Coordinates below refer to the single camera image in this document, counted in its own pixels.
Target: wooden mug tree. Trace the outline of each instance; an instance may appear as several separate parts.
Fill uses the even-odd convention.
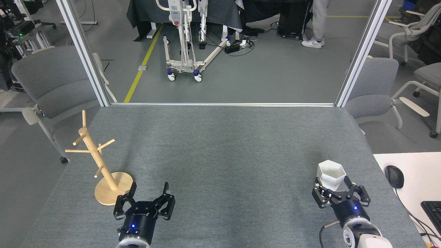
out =
[[[82,124],[83,127],[78,130],[80,137],[72,144],[76,146],[82,140],[87,146],[87,150],[66,149],[66,152],[82,152],[82,153],[90,153],[92,155],[93,159],[95,160],[95,163],[98,166],[98,171],[94,177],[97,178],[100,173],[102,173],[104,176],[104,178],[102,178],[95,187],[95,198],[99,203],[103,205],[106,206],[114,205],[116,202],[116,198],[119,195],[124,195],[125,192],[130,189],[133,183],[133,179],[129,174],[125,172],[110,173],[106,163],[104,162],[102,156],[102,149],[110,145],[111,143],[115,142],[115,139],[112,139],[105,144],[102,145],[98,144],[98,146],[96,146],[95,142],[93,141],[86,127],[85,110],[82,111]]]

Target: lift caster wheel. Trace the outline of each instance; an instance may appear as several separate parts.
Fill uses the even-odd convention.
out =
[[[202,75],[198,74],[197,76],[194,76],[194,79],[199,83],[202,81]]]
[[[170,81],[174,81],[176,79],[176,75],[173,73],[171,75],[167,75]]]
[[[438,137],[438,133],[435,132],[435,131],[432,131],[432,132],[430,132],[429,136],[430,136],[431,138],[436,138],[436,137]]]
[[[60,162],[61,162],[62,164],[67,164],[67,162],[69,162],[69,161],[68,161],[67,158],[65,158],[65,157],[60,157]]]

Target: computer mouse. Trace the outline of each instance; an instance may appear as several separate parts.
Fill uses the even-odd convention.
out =
[[[393,165],[388,165],[385,168],[385,175],[390,183],[390,186],[394,188],[402,188],[404,185],[403,172]]]

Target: gray tablecloth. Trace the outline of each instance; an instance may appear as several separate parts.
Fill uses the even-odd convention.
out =
[[[371,222],[394,247],[425,247],[343,108],[111,106],[90,133],[97,143],[116,139],[104,158],[133,176],[135,200],[155,199],[169,182],[175,209],[170,221],[158,219],[152,247],[320,247],[321,226],[336,219],[311,195],[327,159],[366,187]],[[75,154],[23,247],[118,244],[123,221],[96,201],[96,170],[90,154]],[[339,225],[323,237],[326,248],[344,246]]]

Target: keyboard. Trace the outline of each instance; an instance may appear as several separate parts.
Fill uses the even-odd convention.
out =
[[[441,201],[422,201],[421,207],[426,212],[432,224],[441,233]]]

